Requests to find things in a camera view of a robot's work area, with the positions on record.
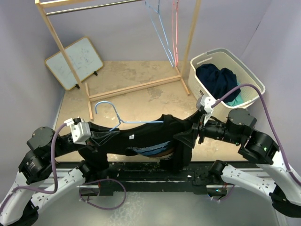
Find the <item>teal t shirt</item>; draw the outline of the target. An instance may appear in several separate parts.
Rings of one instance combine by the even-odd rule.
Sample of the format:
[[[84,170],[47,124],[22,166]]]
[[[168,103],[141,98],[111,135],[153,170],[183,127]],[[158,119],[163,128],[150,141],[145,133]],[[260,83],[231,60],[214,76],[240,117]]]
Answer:
[[[233,88],[239,85],[239,82],[229,81],[227,83],[227,89],[226,92],[229,92]],[[225,98],[224,102],[229,106],[236,106],[243,103],[243,99],[241,97],[241,89],[235,90],[233,93],[231,93],[228,97]]]

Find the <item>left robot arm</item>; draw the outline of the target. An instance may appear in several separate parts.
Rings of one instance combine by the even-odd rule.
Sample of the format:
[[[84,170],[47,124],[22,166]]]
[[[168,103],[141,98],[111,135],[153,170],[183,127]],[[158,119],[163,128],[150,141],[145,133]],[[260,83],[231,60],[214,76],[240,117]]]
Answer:
[[[108,168],[105,161],[93,166],[87,160],[79,163],[65,177],[58,179],[55,158],[73,151],[97,149],[120,133],[118,129],[79,123],[70,126],[70,133],[61,136],[59,130],[41,127],[27,141],[30,150],[22,159],[15,181],[0,204],[2,226],[31,226],[42,210],[83,183],[91,185],[97,174]]]

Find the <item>navy blue t shirt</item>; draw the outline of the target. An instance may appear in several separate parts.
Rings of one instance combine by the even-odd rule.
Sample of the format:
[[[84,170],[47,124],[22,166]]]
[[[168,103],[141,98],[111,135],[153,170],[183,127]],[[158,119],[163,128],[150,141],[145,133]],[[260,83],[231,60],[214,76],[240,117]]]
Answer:
[[[237,76],[228,68],[219,69],[214,64],[203,64],[196,69],[196,76],[215,98],[222,98],[227,92],[229,81],[237,82]]]

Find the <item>light blue hanger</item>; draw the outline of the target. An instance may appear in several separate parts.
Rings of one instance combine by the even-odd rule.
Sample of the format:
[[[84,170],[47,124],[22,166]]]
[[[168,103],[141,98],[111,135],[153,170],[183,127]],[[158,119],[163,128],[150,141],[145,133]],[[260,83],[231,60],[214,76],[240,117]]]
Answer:
[[[167,56],[167,59],[172,67],[175,67],[175,60],[173,53],[169,45],[169,39],[162,21],[161,10],[160,10],[160,1],[156,1],[156,5],[151,5],[149,0],[144,1],[146,10],[148,12],[151,23],[154,27],[154,30],[158,36],[158,39],[162,45],[162,48]]]
[[[95,113],[96,114],[98,114],[98,110],[97,110],[98,106],[103,105],[103,104],[109,104],[113,108],[113,110],[116,114],[117,120],[118,120],[118,124],[115,127],[111,128],[110,131],[113,131],[113,130],[117,129],[121,124],[161,124],[161,123],[164,123],[161,120],[156,120],[156,121],[124,121],[120,117],[115,105],[110,101],[99,101],[99,102],[97,102],[95,104]]]

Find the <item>black garment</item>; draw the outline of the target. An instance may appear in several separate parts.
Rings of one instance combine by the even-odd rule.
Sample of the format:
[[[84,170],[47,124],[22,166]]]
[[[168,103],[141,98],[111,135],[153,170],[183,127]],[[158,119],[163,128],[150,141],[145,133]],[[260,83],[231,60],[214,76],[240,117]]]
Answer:
[[[141,155],[160,160],[161,168],[177,172],[189,165],[192,149],[173,138],[173,135],[192,130],[191,117],[179,119],[170,114],[162,115],[161,124],[144,124],[135,128],[119,130],[120,133],[105,144],[96,144],[98,152],[79,152],[97,169],[108,168],[108,154],[124,156]]]

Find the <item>pink wire hanger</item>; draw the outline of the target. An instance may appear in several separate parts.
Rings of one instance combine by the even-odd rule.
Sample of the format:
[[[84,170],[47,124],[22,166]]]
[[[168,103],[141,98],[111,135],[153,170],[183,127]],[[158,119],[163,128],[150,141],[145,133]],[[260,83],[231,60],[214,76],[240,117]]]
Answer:
[[[173,0],[172,2],[172,44],[174,53],[174,65],[178,65],[178,8],[179,0]]]

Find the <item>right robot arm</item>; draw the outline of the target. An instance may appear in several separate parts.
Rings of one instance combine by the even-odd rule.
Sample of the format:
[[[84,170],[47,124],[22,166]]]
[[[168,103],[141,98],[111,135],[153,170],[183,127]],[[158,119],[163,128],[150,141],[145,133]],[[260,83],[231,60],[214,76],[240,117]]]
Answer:
[[[264,170],[270,179],[243,172],[229,163],[216,160],[204,176],[193,184],[209,182],[237,185],[267,199],[274,209],[285,216],[300,218],[301,187],[295,182],[286,166],[279,145],[268,134],[256,130],[257,119],[243,108],[232,109],[226,122],[205,121],[205,112],[196,112],[191,129],[175,135],[175,139],[193,148],[204,138],[212,138],[239,146],[238,153],[250,163]]]

